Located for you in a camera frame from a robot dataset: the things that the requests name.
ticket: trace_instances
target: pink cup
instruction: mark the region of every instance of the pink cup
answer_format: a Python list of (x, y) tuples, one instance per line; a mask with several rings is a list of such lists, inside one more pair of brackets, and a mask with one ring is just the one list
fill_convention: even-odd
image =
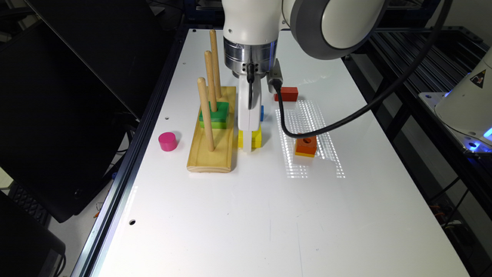
[(166, 132), (162, 135), (159, 135), (159, 144), (161, 145), (161, 149), (169, 152), (173, 151), (178, 147), (178, 142), (176, 142), (176, 135), (171, 132)]

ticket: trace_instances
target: wooden peg board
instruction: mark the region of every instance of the wooden peg board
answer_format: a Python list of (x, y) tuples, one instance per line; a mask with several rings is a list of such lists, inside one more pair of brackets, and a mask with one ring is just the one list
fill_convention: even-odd
[(226, 129), (213, 129), (215, 150), (213, 152), (208, 151), (205, 131), (200, 127), (198, 118), (201, 109), (198, 111), (193, 142), (188, 156), (187, 169), (190, 172), (227, 173), (231, 171), (236, 88), (221, 87), (221, 92), (222, 97), (218, 98), (217, 101), (229, 103), (228, 127)]

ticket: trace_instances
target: green block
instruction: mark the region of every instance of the green block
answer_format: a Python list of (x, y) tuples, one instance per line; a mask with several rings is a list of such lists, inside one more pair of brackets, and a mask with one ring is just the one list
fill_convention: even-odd
[[(200, 122), (200, 127), (204, 128), (203, 122)], [(227, 122), (212, 122), (212, 128), (228, 128)]]
[[(228, 113), (229, 113), (229, 103), (217, 102), (217, 111), (216, 112), (210, 111), (210, 120), (212, 121), (212, 128), (214, 126), (213, 122), (226, 123), (228, 121)], [(201, 112), (200, 112), (200, 122), (203, 122), (203, 116), (201, 115)]]

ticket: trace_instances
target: white table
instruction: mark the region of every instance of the white table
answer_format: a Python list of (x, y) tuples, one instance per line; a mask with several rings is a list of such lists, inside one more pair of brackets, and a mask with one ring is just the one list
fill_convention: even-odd
[[(218, 41), (221, 83), (235, 86), (222, 60), (221, 32)], [(125, 210), (111, 226), (94, 275), (468, 276), (371, 113), (330, 132), (333, 161), (297, 160), (302, 173), (292, 175), (278, 104), (264, 83), (263, 147), (235, 152), (228, 174), (188, 172), (199, 107), (196, 80), (206, 76), (209, 48), (208, 31), (188, 33)], [(277, 58), (284, 86), (297, 86), (300, 100), (316, 103), (326, 123), (365, 104), (340, 59), (308, 57), (290, 32), (280, 34)], [(173, 152), (160, 150), (163, 132), (177, 135)]]

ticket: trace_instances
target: stacked blocks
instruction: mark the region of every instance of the stacked blocks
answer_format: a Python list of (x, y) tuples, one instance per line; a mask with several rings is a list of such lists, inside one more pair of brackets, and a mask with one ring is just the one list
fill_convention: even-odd
[(316, 136), (296, 139), (294, 148), (295, 155), (314, 158), (317, 149)]
[[(298, 88), (283, 87), (280, 89), (280, 93), (282, 94), (283, 102), (296, 102), (298, 100)], [(274, 95), (274, 99), (278, 102), (277, 94)]]
[[(212, 128), (228, 128), (228, 114), (229, 114), (229, 103), (227, 102), (217, 102), (217, 111), (210, 111), (210, 120), (212, 122)], [(203, 115), (200, 112), (200, 127), (204, 128)]]
[[(251, 135), (251, 147), (261, 148), (261, 125), (257, 131), (254, 131)], [(243, 132), (239, 130), (238, 147), (243, 148)]]

